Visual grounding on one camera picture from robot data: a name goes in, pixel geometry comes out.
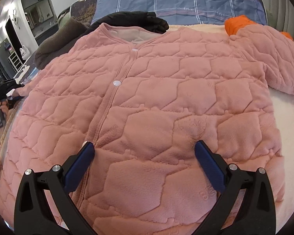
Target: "black device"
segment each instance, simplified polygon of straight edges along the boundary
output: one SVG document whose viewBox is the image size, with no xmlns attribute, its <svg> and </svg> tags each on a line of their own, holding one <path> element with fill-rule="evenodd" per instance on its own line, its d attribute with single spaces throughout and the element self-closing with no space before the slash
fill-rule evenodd
<svg viewBox="0 0 294 235">
<path fill-rule="evenodd" d="M 7 99 L 6 94 L 13 89 L 24 87 L 23 84 L 17 84 L 15 79 L 1 81 L 0 79 L 0 101 L 5 101 Z M 0 109 L 0 128 L 5 126 L 5 115 Z"/>
<path fill-rule="evenodd" d="M 228 165 L 210 151 L 204 141 L 195 145 L 195 156 L 213 188 L 221 193 L 217 203 L 192 235 L 275 235 L 274 198 L 265 169 L 256 172 Z M 77 189 L 95 157 L 92 143 L 86 142 L 77 155 L 49 171 L 25 171 L 16 197 L 14 228 L 16 235 L 98 235 L 72 202 L 69 193 Z M 240 189 L 246 193 L 234 223 L 222 229 Z M 69 230 L 59 226 L 50 210 L 44 190 L 53 200 Z"/>
</svg>

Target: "quilted stitching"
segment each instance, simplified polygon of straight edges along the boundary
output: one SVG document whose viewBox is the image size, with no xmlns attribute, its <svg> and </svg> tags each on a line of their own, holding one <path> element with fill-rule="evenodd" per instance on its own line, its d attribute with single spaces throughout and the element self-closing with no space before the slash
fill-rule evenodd
<svg viewBox="0 0 294 235">
<path fill-rule="evenodd" d="M 281 201 L 281 139 L 264 64 L 230 41 L 185 28 L 134 53 L 101 28 L 81 38 L 28 86 L 3 166 L 1 215 L 13 223 L 25 169 L 63 163 L 85 138 L 96 157 L 72 198 L 99 234 L 191 234 L 217 199 L 194 156 L 199 139 L 242 169 L 266 167 Z"/>
</svg>

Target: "jacket sleeve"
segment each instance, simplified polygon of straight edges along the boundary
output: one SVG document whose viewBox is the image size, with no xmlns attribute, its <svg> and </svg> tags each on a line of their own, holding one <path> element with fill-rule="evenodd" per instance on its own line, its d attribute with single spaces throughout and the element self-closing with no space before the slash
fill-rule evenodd
<svg viewBox="0 0 294 235">
<path fill-rule="evenodd" d="M 250 61 L 264 63 L 267 84 L 294 95 L 294 41 L 270 26 L 247 25 L 230 42 Z"/>
</svg>

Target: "orange garment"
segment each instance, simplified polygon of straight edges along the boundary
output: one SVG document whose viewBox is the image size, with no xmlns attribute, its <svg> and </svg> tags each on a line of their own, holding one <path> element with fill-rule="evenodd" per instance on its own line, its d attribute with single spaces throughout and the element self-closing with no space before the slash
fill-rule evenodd
<svg viewBox="0 0 294 235">
<path fill-rule="evenodd" d="M 230 36 L 232 34 L 236 34 L 237 31 L 245 26 L 257 24 L 254 21 L 250 20 L 245 15 L 241 15 L 238 17 L 229 18 L 224 23 L 224 28 L 227 34 Z M 281 32 L 285 37 L 293 40 L 292 36 L 287 32 Z"/>
</svg>

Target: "white button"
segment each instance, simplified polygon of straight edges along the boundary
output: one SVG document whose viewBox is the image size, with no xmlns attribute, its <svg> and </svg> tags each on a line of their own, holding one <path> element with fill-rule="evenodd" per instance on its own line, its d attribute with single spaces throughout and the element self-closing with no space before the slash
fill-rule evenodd
<svg viewBox="0 0 294 235">
<path fill-rule="evenodd" d="M 121 81 L 119 81 L 119 80 L 115 80 L 115 81 L 113 81 L 113 84 L 114 84 L 115 86 L 120 86 L 120 85 L 121 85 Z"/>
</svg>

